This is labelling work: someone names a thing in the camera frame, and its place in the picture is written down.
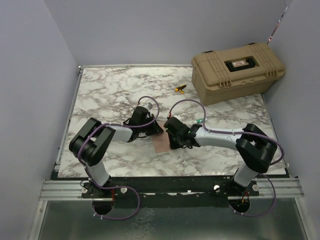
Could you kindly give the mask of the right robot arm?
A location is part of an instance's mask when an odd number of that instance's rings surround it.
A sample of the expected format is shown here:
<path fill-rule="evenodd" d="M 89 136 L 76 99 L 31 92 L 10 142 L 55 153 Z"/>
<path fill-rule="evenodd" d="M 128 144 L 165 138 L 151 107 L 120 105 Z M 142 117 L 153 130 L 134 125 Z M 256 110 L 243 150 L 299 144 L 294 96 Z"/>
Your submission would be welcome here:
<path fill-rule="evenodd" d="M 180 148 L 214 146 L 238 151 L 244 163 L 236 171 L 229 189 L 240 196 L 247 191 L 251 181 L 268 171 L 277 151 L 277 144 L 254 124 L 247 124 L 239 132 L 210 129 L 204 124 L 188 127 L 175 117 L 170 117 L 164 128 L 172 150 Z"/>

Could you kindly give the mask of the green glue stick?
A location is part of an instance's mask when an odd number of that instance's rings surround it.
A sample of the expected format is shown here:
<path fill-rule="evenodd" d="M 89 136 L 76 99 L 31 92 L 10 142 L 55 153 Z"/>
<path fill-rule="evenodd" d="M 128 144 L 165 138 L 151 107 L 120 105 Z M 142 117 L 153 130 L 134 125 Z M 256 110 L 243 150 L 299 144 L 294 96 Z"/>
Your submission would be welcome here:
<path fill-rule="evenodd" d="M 195 124 L 202 124 L 202 123 L 205 123 L 208 119 L 205 118 L 205 119 L 197 119 L 194 121 Z"/>

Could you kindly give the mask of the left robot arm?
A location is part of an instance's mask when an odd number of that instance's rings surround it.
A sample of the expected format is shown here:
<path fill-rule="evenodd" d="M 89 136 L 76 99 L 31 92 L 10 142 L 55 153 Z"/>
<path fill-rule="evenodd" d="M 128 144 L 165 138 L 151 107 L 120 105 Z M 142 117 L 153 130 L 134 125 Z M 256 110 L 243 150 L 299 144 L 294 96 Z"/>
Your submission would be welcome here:
<path fill-rule="evenodd" d="M 136 139 L 164 133 L 150 113 L 148 106 L 137 106 L 123 123 L 105 123 L 91 117 L 73 137 L 69 151 L 83 165 L 89 182 L 82 186 L 83 198 L 113 198 L 111 176 L 103 164 L 103 157 L 111 142 L 131 143 Z"/>

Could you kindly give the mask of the pink envelope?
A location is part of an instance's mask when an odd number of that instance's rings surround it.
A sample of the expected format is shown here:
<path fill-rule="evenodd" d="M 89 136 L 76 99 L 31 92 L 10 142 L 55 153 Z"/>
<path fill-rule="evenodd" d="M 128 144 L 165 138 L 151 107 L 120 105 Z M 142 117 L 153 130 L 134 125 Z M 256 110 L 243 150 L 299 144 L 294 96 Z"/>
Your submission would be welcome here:
<path fill-rule="evenodd" d="M 156 154 L 169 152 L 170 148 L 170 141 L 167 132 L 159 133 L 157 135 L 153 135 L 151 137 L 154 150 Z"/>

